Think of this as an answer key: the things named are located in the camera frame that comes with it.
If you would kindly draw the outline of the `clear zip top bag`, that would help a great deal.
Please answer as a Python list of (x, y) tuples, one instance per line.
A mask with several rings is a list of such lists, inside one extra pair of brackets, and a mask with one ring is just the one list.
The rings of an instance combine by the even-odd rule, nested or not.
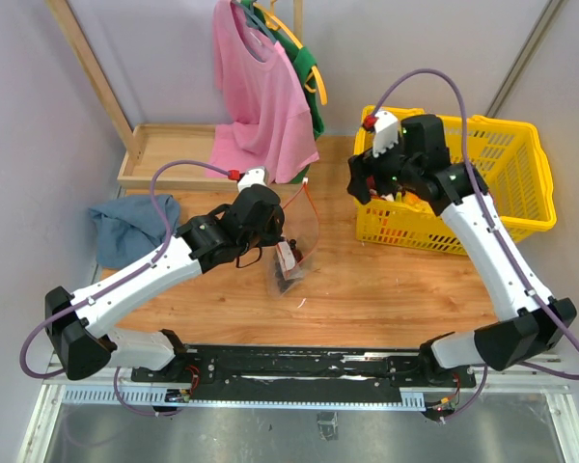
[(283, 204), (282, 241), (264, 254), (268, 293), (280, 298), (311, 273), (319, 240), (320, 223), (307, 177)]

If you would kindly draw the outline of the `dark small grape bunch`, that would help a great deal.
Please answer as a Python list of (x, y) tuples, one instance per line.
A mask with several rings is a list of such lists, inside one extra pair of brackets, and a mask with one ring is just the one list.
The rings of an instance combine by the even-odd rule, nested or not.
[(296, 239), (285, 239), (276, 247), (272, 257), (274, 282), (280, 295), (285, 294), (304, 279), (301, 267), (303, 253)]

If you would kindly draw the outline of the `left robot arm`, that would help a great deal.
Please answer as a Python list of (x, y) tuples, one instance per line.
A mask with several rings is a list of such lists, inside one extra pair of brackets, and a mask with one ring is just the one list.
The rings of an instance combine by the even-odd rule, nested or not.
[(186, 348), (171, 330), (144, 333), (118, 328), (129, 313), (218, 265), (238, 263), (250, 250), (282, 239), (279, 196), (263, 185), (238, 193), (206, 215), (194, 216), (170, 239), (111, 277), (75, 292), (61, 286), (44, 299), (45, 331), (66, 377), (86, 379), (104, 368), (145, 368), (174, 382), (187, 370)]

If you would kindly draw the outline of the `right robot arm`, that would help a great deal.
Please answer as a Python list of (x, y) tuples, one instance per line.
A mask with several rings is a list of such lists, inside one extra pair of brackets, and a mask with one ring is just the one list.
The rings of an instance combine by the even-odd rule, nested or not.
[(521, 257), (476, 168), (453, 162), (443, 121), (433, 114), (398, 120), (378, 111), (362, 126), (372, 134), (372, 146), (349, 158), (348, 193), (360, 204), (371, 201), (372, 191), (399, 190), (427, 202), (473, 262), (498, 318), (475, 331), (423, 343), (420, 378), (438, 386), (453, 368), (486, 365), (502, 371), (553, 348), (576, 308), (568, 298), (555, 298)]

